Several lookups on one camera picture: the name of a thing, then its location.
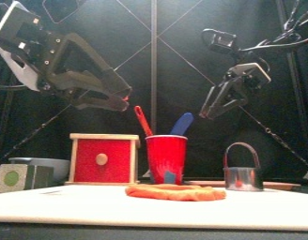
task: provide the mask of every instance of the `orange towel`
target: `orange towel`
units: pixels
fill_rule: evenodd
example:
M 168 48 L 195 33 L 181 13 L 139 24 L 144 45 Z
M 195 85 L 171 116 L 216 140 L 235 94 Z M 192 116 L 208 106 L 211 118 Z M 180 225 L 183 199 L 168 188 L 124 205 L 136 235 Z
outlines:
M 212 187 L 180 186 L 173 184 L 129 185 L 127 195 L 136 198 L 173 200 L 173 201 L 213 201 L 225 199 L 225 191 Z

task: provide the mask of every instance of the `wooden box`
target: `wooden box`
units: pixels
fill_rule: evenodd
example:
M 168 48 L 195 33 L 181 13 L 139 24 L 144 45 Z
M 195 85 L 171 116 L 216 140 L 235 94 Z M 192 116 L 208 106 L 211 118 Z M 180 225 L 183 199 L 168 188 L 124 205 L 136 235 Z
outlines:
M 72 166 L 66 184 L 125 185 L 137 181 L 136 135 L 70 134 Z

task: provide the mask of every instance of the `red plastic cup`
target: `red plastic cup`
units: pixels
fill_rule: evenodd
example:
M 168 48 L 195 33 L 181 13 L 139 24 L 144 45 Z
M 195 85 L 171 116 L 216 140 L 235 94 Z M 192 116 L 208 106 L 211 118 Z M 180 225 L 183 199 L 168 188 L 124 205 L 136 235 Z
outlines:
M 147 137 L 151 177 L 155 184 L 181 184 L 188 139 L 176 135 Z

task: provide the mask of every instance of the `metal pail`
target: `metal pail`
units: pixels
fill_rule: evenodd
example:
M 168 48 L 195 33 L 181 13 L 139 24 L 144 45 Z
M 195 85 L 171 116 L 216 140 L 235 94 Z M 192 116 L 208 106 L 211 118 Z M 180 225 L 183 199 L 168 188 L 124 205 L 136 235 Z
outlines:
M 253 161 L 256 165 L 255 168 L 228 167 L 228 151 L 233 145 L 241 145 L 248 148 L 253 156 Z M 224 170 L 225 188 L 228 190 L 237 190 L 237 191 L 261 191 L 263 190 L 257 152 L 248 143 L 235 142 L 231 144 L 224 154 L 223 166 L 224 166 L 223 170 Z

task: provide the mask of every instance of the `green circle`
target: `green circle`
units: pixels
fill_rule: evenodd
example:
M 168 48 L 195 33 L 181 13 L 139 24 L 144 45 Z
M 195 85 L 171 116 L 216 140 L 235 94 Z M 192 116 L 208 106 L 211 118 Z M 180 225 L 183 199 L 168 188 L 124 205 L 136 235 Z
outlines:
M 4 182 L 6 186 L 14 186 L 18 182 L 18 173 L 16 171 L 8 172 L 4 178 Z

